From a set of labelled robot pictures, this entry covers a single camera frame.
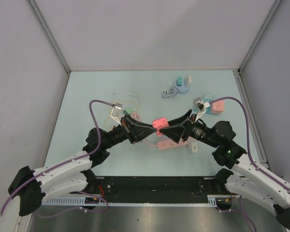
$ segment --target light blue table surface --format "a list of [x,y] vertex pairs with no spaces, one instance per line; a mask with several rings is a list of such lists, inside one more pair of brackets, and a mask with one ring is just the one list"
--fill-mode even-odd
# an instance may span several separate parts
[[[162,98],[161,92],[167,90],[179,77],[191,75],[191,89],[186,94],[177,94],[172,98]],[[86,145],[88,132],[94,127],[88,104],[92,99],[114,101],[122,95],[133,94],[130,91],[113,94],[121,89],[133,89],[141,98],[138,113],[142,121],[151,124],[154,119],[165,117],[172,120],[192,109],[192,101],[210,93],[214,99],[232,96],[240,99],[239,91],[232,71],[129,71],[129,72],[72,72],[65,92],[63,103],[56,123],[53,138],[45,165],[51,165],[65,159]],[[134,97],[121,100],[138,102]],[[124,107],[134,106],[124,103]],[[106,105],[93,104],[93,111],[100,128],[108,129],[116,125],[105,119],[109,116]],[[241,107],[232,100],[225,101],[225,111],[220,115],[205,114],[202,119],[209,127],[220,120],[230,121],[237,136],[235,141],[246,146],[245,118]],[[148,140],[156,142],[156,134]],[[259,160],[252,136],[252,156]],[[213,176],[222,167],[212,152],[215,150],[198,143],[199,151],[191,153],[188,146],[158,150],[142,143],[131,145],[128,140],[112,147],[110,157],[101,165],[93,168],[96,175],[150,175],[150,176]]]

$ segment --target gray cable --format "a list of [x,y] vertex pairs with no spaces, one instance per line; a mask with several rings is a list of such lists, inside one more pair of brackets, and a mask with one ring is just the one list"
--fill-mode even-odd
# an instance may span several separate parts
[[177,94],[177,89],[172,86],[171,88],[169,88],[168,91],[164,90],[162,93],[161,93],[161,96],[163,98],[171,98],[173,96],[175,96]]

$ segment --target pink power strip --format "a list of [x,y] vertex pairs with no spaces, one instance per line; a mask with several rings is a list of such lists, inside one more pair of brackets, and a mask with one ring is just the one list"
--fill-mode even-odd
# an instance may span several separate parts
[[193,139],[193,138],[189,137],[187,141],[185,141],[185,142],[181,141],[179,143],[175,143],[173,140],[167,139],[167,140],[158,141],[157,145],[158,145],[159,150],[170,149],[170,148],[174,148],[174,147],[188,145],[188,141],[191,139]]

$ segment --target stainless steel floor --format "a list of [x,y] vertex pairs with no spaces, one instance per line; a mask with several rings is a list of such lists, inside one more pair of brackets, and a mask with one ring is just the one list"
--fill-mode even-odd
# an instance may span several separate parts
[[[238,200],[233,203],[239,209]],[[247,214],[258,232],[284,232],[275,217],[244,199]],[[39,212],[52,215],[64,206],[44,206]],[[102,213],[70,211],[54,219],[34,216],[31,232],[249,232],[239,213],[219,213],[208,207],[112,207]]]

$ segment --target power plug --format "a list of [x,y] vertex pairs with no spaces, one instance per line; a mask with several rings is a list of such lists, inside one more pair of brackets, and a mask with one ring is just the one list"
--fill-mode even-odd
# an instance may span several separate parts
[[198,152],[198,141],[195,139],[188,140],[188,147],[192,153]]

